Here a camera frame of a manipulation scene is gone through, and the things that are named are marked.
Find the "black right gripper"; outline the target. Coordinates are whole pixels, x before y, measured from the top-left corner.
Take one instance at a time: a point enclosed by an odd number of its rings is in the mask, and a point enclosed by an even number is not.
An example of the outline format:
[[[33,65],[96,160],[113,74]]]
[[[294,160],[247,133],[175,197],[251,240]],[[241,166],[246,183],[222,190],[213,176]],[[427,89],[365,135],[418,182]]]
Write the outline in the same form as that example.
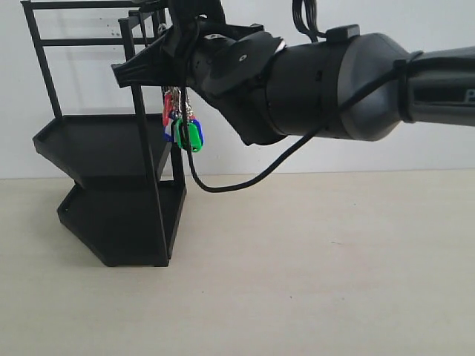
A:
[[[111,69],[120,88],[191,88],[245,145],[284,139],[266,111],[265,78],[286,47],[261,25],[228,24],[220,1],[167,1],[171,27]]]

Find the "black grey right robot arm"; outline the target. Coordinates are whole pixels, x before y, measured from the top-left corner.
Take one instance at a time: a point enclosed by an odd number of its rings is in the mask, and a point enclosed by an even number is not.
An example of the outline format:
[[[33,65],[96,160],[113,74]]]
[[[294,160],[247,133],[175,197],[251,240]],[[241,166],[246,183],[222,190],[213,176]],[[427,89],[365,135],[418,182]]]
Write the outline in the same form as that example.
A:
[[[377,141],[402,122],[474,125],[474,49],[407,51],[355,24],[289,46],[260,24],[226,21],[220,1],[144,1],[171,26],[112,70],[122,87],[185,87],[246,145],[288,136]]]

